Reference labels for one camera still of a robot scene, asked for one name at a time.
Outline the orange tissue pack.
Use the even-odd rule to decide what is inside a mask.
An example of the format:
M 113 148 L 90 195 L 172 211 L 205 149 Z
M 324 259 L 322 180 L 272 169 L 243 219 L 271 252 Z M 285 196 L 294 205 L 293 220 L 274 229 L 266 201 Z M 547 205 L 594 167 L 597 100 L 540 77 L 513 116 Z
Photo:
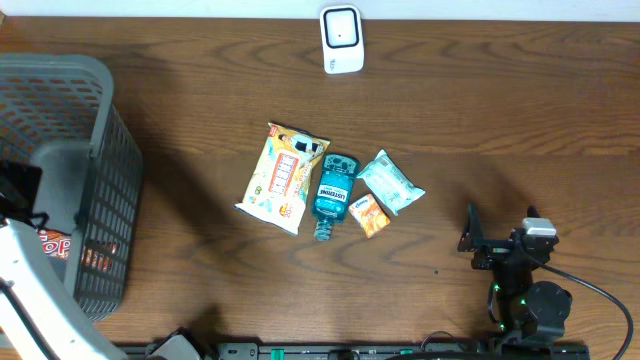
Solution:
M 390 224 L 390 219 L 372 194 L 367 194 L 354 201 L 349 206 L 349 212 L 367 238 L 372 238 Z

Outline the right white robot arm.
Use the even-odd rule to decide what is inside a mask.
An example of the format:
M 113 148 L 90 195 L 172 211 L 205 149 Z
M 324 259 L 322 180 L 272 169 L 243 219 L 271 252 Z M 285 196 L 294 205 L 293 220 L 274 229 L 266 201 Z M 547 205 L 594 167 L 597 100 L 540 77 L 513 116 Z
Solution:
M 476 207 L 467 207 L 467 223 L 457 250 L 473 254 L 473 269 L 493 274 L 487 311 L 501 328 L 494 348 L 550 346 L 564 335 L 571 293 L 553 282 L 533 280 L 533 271 L 546 265 L 558 243 L 552 222 L 533 206 L 527 209 L 521 225 L 503 240 L 485 237 Z

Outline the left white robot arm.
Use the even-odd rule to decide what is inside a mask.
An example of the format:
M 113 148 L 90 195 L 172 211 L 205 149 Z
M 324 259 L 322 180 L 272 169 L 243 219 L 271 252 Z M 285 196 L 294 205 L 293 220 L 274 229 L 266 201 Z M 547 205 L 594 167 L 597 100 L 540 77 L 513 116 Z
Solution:
M 178 330 L 153 348 L 118 347 L 87 318 L 43 251 L 33 210 L 42 170 L 1 162 L 1 328 L 24 359 L 207 359 Z

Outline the red Top chocolate bar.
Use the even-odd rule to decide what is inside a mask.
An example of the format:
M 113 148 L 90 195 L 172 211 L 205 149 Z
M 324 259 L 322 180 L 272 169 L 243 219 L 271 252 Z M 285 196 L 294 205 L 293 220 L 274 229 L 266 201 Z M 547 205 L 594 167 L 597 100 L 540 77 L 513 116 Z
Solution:
M 67 261 L 69 259 L 71 249 L 71 236 L 54 230 L 39 230 L 40 238 L 44 253 L 52 258 Z M 117 243 L 111 243 L 104 246 L 106 253 L 98 253 L 92 249 L 86 248 L 82 251 L 81 262 L 88 267 L 99 271 L 110 271 L 115 263 L 115 255 L 119 249 Z

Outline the light blue wet wipes pack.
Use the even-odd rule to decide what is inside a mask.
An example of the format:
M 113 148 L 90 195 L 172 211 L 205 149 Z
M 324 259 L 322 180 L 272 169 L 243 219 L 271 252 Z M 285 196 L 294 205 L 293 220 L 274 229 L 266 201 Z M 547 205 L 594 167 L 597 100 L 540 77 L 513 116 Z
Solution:
M 357 175 L 393 215 L 411 205 L 426 192 L 415 186 L 381 149 Z

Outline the teal Listerine mouthwash bottle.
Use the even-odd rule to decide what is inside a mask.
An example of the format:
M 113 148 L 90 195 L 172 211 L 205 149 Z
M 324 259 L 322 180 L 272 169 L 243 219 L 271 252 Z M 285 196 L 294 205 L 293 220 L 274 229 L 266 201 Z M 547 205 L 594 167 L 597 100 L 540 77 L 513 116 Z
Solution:
M 348 205 L 360 171 L 360 162 L 351 156 L 327 154 L 322 164 L 322 173 L 312 204 L 316 218 L 314 238 L 328 241 L 335 224 L 344 222 Z

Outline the yellow snack bag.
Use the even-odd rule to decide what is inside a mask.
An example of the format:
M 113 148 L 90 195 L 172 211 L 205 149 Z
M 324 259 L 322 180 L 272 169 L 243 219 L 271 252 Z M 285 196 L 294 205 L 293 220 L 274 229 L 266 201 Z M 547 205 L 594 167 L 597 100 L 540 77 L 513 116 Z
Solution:
M 271 123 L 242 200 L 235 208 L 296 235 L 307 207 L 314 167 L 330 141 Z

